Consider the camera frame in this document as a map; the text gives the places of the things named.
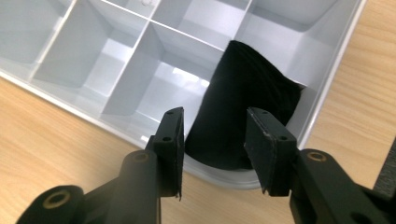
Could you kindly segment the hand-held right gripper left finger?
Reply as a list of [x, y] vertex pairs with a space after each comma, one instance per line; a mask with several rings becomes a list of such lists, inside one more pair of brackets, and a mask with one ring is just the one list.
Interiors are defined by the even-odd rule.
[[185, 149], [184, 108], [166, 111], [148, 143], [159, 163], [160, 195], [181, 199]]

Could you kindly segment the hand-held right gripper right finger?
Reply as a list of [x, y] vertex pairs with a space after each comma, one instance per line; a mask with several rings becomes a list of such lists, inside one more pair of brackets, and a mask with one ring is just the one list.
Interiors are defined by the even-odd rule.
[[274, 197], [288, 196], [291, 162], [298, 149], [296, 138], [287, 128], [270, 112], [250, 107], [244, 148], [262, 192]]

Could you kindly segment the black sock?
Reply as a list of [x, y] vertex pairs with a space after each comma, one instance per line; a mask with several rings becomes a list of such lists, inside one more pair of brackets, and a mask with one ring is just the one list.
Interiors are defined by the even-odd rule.
[[258, 51], [232, 40], [206, 89], [185, 142], [193, 159], [221, 170], [252, 168], [244, 149], [247, 110], [257, 107], [287, 124], [302, 87]]

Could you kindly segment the white compartment storage box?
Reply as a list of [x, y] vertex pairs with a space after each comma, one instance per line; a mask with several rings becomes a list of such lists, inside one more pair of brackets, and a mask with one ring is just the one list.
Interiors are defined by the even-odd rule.
[[143, 147], [165, 111], [190, 127], [229, 42], [302, 96], [303, 147], [366, 0], [0, 0], [0, 77]]

